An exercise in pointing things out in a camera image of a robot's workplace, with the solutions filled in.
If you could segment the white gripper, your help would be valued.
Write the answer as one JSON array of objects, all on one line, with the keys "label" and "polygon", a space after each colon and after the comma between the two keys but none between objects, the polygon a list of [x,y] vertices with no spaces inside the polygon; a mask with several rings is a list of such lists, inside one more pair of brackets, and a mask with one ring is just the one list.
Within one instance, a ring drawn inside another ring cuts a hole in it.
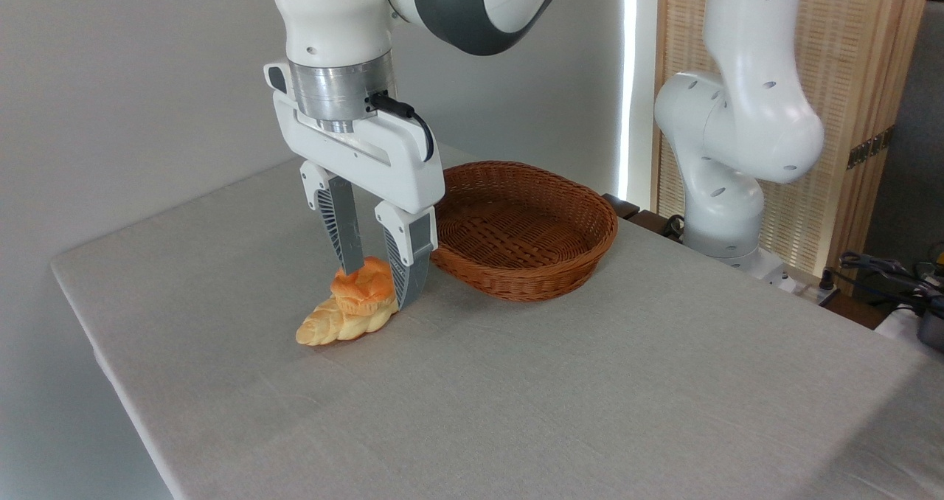
[{"label": "white gripper", "polygon": [[300,167],[305,198],[320,214],[344,274],[364,265],[352,184],[384,200],[375,217],[384,230],[398,308],[407,308],[423,292],[438,248],[433,206],[445,182],[431,128],[411,105],[384,93],[371,94],[374,111],[355,120],[351,133],[311,126],[286,93],[274,91],[273,103],[288,147],[307,160]]}]

